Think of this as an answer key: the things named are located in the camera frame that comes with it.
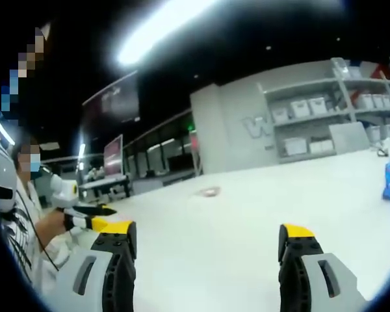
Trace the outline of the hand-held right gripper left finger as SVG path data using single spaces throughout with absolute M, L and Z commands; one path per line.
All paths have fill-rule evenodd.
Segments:
M 137 227 L 132 220 L 99 234 L 78 249 L 57 274 L 54 311 L 133 311 Z

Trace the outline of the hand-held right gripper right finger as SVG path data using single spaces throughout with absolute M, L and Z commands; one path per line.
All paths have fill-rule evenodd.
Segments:
M 325 253 L 309 229 L 279 227 L 280 310 L 363 311 L 367 301 L 355 274 L 333 253 Z

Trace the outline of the person's left hand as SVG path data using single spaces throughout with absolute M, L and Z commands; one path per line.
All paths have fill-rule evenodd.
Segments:
M 67 232 L 64 221 L 65 214 L 61 210 L 54 209 L 35 223 L 34 229 L 43 250 L 55 237 Z

